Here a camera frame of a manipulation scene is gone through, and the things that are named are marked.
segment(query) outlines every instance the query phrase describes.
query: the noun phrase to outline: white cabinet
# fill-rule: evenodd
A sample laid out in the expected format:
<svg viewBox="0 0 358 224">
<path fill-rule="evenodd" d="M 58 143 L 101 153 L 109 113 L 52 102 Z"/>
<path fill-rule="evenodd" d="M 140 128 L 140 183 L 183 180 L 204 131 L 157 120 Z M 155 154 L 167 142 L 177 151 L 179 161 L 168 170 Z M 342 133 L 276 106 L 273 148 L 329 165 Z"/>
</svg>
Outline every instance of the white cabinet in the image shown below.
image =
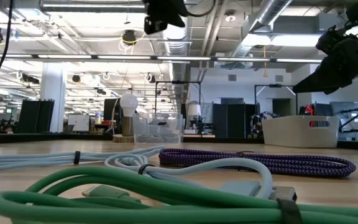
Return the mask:
<svg viewBox="0 0 358 224">
<path fill-rule="evenodd" d="M 68 115 L 68 125 L 74 125 L 73 131 L 90 131 L 89 115 Z"/>
</svg>

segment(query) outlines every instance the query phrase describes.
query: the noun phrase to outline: wooden table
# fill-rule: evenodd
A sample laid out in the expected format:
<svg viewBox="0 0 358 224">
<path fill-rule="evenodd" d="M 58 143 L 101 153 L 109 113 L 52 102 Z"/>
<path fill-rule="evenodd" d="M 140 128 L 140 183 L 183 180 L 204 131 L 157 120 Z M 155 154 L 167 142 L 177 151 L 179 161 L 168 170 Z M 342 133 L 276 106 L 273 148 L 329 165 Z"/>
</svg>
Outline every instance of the wooden table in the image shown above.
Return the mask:
<svg viewBox="0 0 358 224">
<path fill-rule="evenodd" d="M 120 152 L 130 151 L 145 145 L 113 143 L 111 141 L 44 141 L 15 144 L 0 144 L 0 154 L 44 154 L 55 152 Z M 186 143 L 180 147 L 221 152 L 254 151 L 264 154 L 313 154 L 320 156 L 336 156 L 352 161 L 357 170 L 348 178 L 319 179 L 311 177 L 294 177 L 287 175 L 273 175 L 274 185 L 291 186 L 296 189 L 298 203 L 321 205 L 346 205 L 358 207 L 358 151 L 348 149 L 297 149 L 287 147 L 265 146 L 262 144 L 195 144 Z M 159 165 L 158 157 L 150 158 L 150 163 Z M 28 186 L 42 177 L 58 170 L 72 166 L 28 167 L 0 172 L 1 190 L 25 190 Z M 184 175 L 183 178 L 197 181 L 211 187 L 218 188 L 228 180 L 260 180 L 257 173 L 238 172 L 234 170 L 210 170 L 195 174 Z M 80 197 L 81 192 L 90 187 L 84 185 L 65 192 L 63 197 Z M 147 204 L 154 201 L 141 199 Z M 0 217 L 0 223 L 10 223 L 8 219 Z"/>
</svg>

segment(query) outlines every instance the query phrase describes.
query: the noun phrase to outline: red object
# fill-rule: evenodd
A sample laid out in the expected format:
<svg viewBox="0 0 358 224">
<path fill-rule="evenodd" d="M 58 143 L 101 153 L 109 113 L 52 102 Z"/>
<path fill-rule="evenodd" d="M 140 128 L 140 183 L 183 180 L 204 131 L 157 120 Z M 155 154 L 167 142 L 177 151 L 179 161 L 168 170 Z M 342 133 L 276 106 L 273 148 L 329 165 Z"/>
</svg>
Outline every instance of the red object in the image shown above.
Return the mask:
<svg viewBox="0 0 358 224">
<path fill-rule="evenodd" d="M 313 116 L 313 108 L 310 105 L 306 105 L 305 112 L 308 112 L 310 116 Z M 310 127 L 313 127 L 313 121 L 310 121 Z"/>
</svg>

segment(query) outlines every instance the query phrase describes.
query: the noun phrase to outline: green cable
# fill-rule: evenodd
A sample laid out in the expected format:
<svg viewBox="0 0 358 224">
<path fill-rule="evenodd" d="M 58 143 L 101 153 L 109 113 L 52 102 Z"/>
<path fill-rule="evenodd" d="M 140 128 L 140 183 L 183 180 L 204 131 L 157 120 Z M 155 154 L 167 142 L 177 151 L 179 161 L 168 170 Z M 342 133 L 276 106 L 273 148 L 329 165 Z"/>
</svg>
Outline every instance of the green cable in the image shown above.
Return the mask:
<svg viewBox="0 0 358 224">
<path fill-rule="evenodd" d="M 39 192 L 61 181 L 42 194 Z M 118 198 L 75 198 L 57 195 L 83 184 L 105 184 L 170 204 L 150 207 Z M 358 223 L 358 208 L 298 205 L 303 223 Z M 14 224 L 41 223 L 281 223 L 278 202 L 166 180 L 126 170 L 76 167 L 44 177 L 25 192 L 0 192 L 0 215 Z"/>
</svg>

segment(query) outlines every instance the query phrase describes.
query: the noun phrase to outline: white plastic bin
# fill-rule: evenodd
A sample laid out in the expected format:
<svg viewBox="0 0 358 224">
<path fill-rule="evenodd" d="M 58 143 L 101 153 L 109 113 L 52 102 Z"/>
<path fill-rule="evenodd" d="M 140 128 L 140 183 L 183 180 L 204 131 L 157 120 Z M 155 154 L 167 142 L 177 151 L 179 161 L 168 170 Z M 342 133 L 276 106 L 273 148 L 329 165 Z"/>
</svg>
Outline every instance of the white plastic bin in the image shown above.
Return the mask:
<svg viewBox="0 0 358 224">
<path fill-rule="evenodd" d="M 327 121 L 328 127 L 310 127 L 312 121 Z M 265 144 L 287 147 L 334 148 L 339 117 L 286 116 L 262 120 Z"/>
<path fill-rule="evenodd" d="M 180 144 L 183 132 L 181 114 L 134 114 L 135 143 Z"/>
</svg>

